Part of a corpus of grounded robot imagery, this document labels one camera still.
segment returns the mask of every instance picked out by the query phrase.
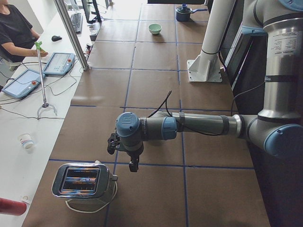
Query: paper cup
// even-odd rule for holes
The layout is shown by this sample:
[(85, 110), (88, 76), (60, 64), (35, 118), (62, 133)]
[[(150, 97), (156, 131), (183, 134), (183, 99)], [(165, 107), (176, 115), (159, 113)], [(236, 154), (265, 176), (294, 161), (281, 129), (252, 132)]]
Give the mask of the paper cup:
[(20, 141), (21, 145), (26, 149), (31, 148), (34, 144), (29, 134), (22, 134), (18, 136), (18, 140)]

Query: label sticker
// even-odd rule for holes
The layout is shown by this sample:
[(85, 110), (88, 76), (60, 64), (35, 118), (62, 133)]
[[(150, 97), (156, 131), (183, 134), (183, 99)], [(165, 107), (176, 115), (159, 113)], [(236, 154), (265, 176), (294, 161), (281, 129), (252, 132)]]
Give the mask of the label sticker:
[(267, 58), (283, 55), (300, 55), (302, 32), (287, 32), (268, 38)]

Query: white desk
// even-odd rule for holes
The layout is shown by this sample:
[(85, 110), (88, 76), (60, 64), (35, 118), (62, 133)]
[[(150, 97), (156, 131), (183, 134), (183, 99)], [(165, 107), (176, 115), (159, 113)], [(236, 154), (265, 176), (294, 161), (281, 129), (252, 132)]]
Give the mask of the white desk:
[[(86, 44), (91, 44), (89, 34), (89, 27), (87, 27), (86, 23), (83, 23), (82, 33), (78, 35), (83, 50), (85, 50)], [(62, 40), (51, 41), (53, 35), (61, 36)], [(42, 58), (42, 62), (47, 62), (53, 52), (75, 53), (59, 14), (53, 18), (39, 40), (43, 42), (41, 47), (49, 52), (47, 57)], [(37, 58), (27, 57), (23, 62), (31, 61), (37, 62)], [(28, 67), (37, 71), (39, 69), (37, 65), (28, 65)], [(17, 77), (25, 69), (25, 66), (20, 66), (12, 77)], [(71, 75), (77, 80), (73, 87), (58, 96), (54, 96), (48, 87), (45, 89), (47, 102), (56, 107), (58, 116), (55, 116), (51, 108), (47, 108), (46, 111), (41, 112), (41, 117), (64, 118), (66, 116), (81, 74), (82, 68), (78, 62), (71, 72)], [(74, 78), (67, 74), (51, 85), (53, 92), (58, 94), (64, 91), (75, 82)], [(48, 85), (56, 80), (58, 78), (45, 78), (44, 82), (45, 85)], [(0, 100), (9, 98), (3, 92), (0, 93)], [(20, 102), (2, 105), (2, 103), (10, 101), (15, 100), (0, 101), (0, 105), (12, 112), (28, 117), (37, 117), (37, 110), (43, 104), (42, 92), (31, 94)], [(30, 201), (33, 199), (62, 123), (62, 119), (40, 119), (38, 121), (0, 110), (0, 197), (15, 201), (20, 201), (22, 196), (27, 196)], [(29, 133), (35, 143), (30, 149), (24, 149), (17, 140), (17, 137), (23, 133)], [(28, 209), (29, 206), (26, 213), (21, 216), (0, 214), (1, 226), (21, 226)]]

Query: computer keyboard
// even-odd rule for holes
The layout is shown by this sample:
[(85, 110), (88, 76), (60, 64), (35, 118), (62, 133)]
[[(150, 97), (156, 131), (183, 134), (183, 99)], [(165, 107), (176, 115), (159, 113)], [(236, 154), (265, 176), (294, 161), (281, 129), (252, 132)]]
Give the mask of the computer keyboard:
[(71, 15), (71, 23), (74, 27), (74, 31), (76, 33), (81, 33), (82, 31), (82, 23), (83, 23), (83, 16), (81, 13), (74, 13)]

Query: blue joint cap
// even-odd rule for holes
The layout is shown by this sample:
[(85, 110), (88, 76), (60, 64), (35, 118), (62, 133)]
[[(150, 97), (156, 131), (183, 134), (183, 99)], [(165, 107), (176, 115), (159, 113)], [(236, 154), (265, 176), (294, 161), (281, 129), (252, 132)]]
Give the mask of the blue joint cap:
[(269, 134), (264, 150), (278, 158), (288, 158), (303, 152), (303, 126), (287, 124)]
[(261, 27), (249, 27), (242, 25), (242, 34), (247, 35), (251, 34), (252, 36), (263, 36), (266, 35), (266, 31)]
[(165, 117), (162, 121), (162, 138), (172, 140), (177, 136), (177, 122), (174, 117)]
[(117, 132), (121, 137), (128, 137), (135, 134), (139, 126), (139, 118), (131, 112), (120, 114), (116, 120)]
[(279, 0), (279, 2), (286, 8), (293, 11), (303, 11), (303, 1), (302, 0)]

